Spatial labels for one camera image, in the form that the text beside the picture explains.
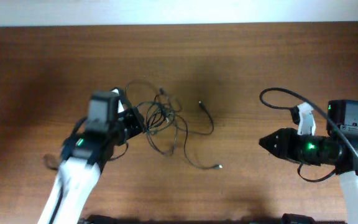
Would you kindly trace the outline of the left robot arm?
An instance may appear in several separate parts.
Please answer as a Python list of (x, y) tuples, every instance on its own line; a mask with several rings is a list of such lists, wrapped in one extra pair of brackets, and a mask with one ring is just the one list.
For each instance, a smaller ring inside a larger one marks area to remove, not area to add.
[(96, 91), (88, 114), (64, 140), (57, 176), (39, 223), (77, 223), (114, 148), (143, 133), (144, 119), (124, 90)]

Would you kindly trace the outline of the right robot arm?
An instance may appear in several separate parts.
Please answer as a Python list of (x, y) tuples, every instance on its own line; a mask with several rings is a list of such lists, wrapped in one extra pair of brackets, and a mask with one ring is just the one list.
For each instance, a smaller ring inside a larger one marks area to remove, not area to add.
[(299, 166), (334, 166), (331, 175), (338, 175), (344, 194), (347, 221), (358, 223), (358, 101), (331, 100), (328, 117), (332, 119), (352, 145), (352, 149), (326, 127), (327, 136), (315, 134), (313, 107), (302, 103), (290, 108), (297, 129), (282, 128), (260, 139), (259, 144), (279, 159)]

